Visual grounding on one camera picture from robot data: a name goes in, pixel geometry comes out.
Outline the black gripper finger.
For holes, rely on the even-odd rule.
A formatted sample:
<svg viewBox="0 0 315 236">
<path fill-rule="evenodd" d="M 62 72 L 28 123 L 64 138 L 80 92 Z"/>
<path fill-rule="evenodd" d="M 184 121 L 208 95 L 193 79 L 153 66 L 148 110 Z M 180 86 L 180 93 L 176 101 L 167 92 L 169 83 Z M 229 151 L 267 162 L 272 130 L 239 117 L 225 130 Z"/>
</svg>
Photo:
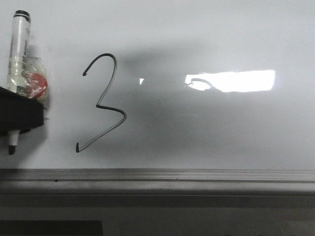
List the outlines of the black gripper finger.
<svg viewBox="0 0 315 236">
<path fill-rule="evenodd" d="M 23 133 L 44 124 L 44 107 L 35 99 L 29 99 L 0 88 L 0 135 L 9 131 Z"/>
</svg>

